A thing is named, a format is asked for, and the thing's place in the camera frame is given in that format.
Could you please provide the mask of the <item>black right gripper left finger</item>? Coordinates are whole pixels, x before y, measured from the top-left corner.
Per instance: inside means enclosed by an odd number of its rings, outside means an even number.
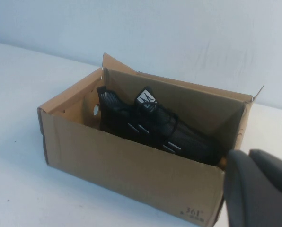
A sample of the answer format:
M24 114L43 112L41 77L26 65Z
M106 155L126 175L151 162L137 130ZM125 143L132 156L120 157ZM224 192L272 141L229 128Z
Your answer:
M231 227L282 227L282 190L276 188L249 154L232 150L224 180Z

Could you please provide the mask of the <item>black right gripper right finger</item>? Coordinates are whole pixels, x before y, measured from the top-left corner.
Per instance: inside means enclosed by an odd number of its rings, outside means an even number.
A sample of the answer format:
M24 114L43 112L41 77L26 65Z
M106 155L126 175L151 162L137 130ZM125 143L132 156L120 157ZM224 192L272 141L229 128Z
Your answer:
M258 149L252 149L249 156L264 173L267 179L279 190L282 190L282 160Z

